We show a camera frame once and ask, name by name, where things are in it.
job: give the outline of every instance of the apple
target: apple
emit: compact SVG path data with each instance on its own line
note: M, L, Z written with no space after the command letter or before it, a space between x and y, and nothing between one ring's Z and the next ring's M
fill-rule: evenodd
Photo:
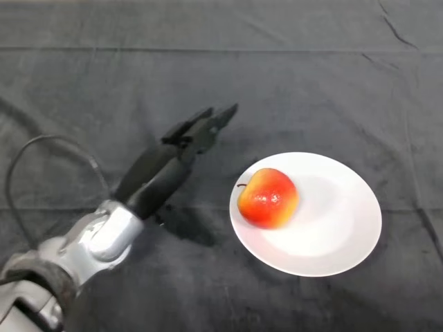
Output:
M273 168L256 171L239 195L237 206L242 216L260 228L284 226L297 208L298 190L291 179Z

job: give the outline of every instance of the white plate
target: white plate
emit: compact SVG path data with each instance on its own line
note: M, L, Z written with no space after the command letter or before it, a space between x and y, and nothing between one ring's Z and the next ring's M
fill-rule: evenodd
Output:
M300 204L288 224L263 230L240 214L237 199L256 171L274 168L295 183ZM368 184L338 161L302 152L276 154L250 166L237 180L230 219L243 245L264 263L293 275L324 277L361 263L381 232L381 210Z

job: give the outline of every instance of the dark gray cloth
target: dark gray cloth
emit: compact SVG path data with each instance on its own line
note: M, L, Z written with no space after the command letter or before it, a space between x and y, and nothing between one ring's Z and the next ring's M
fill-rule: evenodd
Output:
M176 122L240 105L170 200L216 245L151 225L84 289L71 330L443 331L442 18L438 0L0 1L1 186L38 133L90 146L115 185ZM233 184L284 151L335 158L374 190L382 235L356 268L295 277L236 238ZM84 162L42 147L13 189L40 241L102 199ZM27 246L3 195L0 221L4 262Z

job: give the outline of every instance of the plate rim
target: plate rim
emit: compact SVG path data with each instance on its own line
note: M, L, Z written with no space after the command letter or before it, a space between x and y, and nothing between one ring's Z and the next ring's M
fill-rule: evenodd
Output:
M377 236L374 237L374 243L373 243L370 247L368 247L368 252L367 252L365 255L362 255L362 258L361 258L361 259L356 260L356 262L353 263L351 266L348 266L347 268L342 268L342 269L337 270L336 272L333 272L333 273L320 273L320 274L294 273L294 272L289 271L289 270L286 270L286 269L284 269L284 268L280 268L280 267L276 266L275 264L273 264L273 263L267 261L267 259L263 259L263 258L259 257L259 256L254 252L254 250L251 250L251 248L250 248L250 247L249 247L249 246L243 241L243 239L241 238L241 236L239 236L239 233L238 233L237 228L236 228L236 226L235 226L235 223L234 223L234 221L233 221L233 213L232 213L232 211L231 211L231 204L230 204L230 202L231 202L231 200L232 200L232 197L233 197L233 195L234 195L234 191L235 191L235 184L234 184L233 190L232 190L232 192L230 193L230 198L229 198L229 217L230 217L230 223L232 224L232 227L233 227L233 229L234 229L235 235L236 235L237 238L240 240L240 243L241 243L241 244L242 244L242 245L243 245L243 246L244 246L244 247L245 247L245 248L246 248L246 249L247 249L247 250L248 250L248 251L249 251L254 257L255 257L255 258L259 259L260 261L262 261L262 262L265 263L266 265L268 265L268 266L270 266L270 267L272 267L272 268L275 268L276 270L279 270L279 271L282 271L282 272L288 273L288 274L290 274L290 275L297 275L297 276L300 276L300 277L329 277L329 276L332 276L332 275L339 275L339 274L341 274L341 273L344 273L344 272L346 272L346 271L348 271L348 270L351 270L351 269L355 268L356 266L358 266L359 264L361 264L365 259L367 259L367 258L369 257L369 255L374 251L375 247L377 246L377 244L378 244L378 242L379 242L379 240L380 240L380 236L381 236L381 230L382 230L382 227L383 227L383 216L382 216L382 214L381 214L380 202L379 202L379 200L377 199L377 196L375 195L374 191L373 191L372 188L368 185L368 183L365 181L364 178L362 178L362 177L361 177L357 172L355 172L352 168L350 168L350 167L348 167L347 165L341 163L340 161L335 160L335 159L333 159L333 158L330 158L330 157L328 157L328 156L324 156L324 155L322 155L322 154L315 154L315 153L311 153L311 152L302 152L302 151L282 152L282 153L280 153L280 154L273 154L273 155L270 155L270 156L264 157L264 158L262 158L262 159L260 159L260 160L257 160L255 163L253 163L253 164L250 165L248 168L246 168L246 169L242 172L242 174L238 177L238 179L241 178L241 177L243 176L243 174L246 173L246 172L248 171L248 169L250 169L250 168L251 168L252 166L254 166L255 164L257 164L257 163L259 163L259 162L261 162L261 161L263 161L263 160L265 160L265 159L272 158L272 157L275 157L275 156L284 155L284 154L304 154L304 155L320 156L320 157L322 157L322 158L327 158L327 159L333 160L334 162L341 164L342 166L344 166L345 168L347 168L348 170L350 170L351 172L353 172L354 174L356 174L356 175L357 175L357 176L363 181L363 183L369 188L370 192L372 193L372 195L373 195L374 198L375 198L375 201L377 202L377 207L378 207L378 209L377 209L377 212L378 212L378 213L377 213L377 214L379 215L379 229L378 229L378 234L377 234Z

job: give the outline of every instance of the robotic arm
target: robotic arm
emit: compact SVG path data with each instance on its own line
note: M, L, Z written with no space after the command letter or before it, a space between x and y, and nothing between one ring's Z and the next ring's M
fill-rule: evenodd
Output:
M178 124L138 158L111 200L66 235L13 255L1 273L0 332L63 331L82 285L125 260L144 220L179 188L196 155L212 147L236 112L237 105L216 115L207 109Z

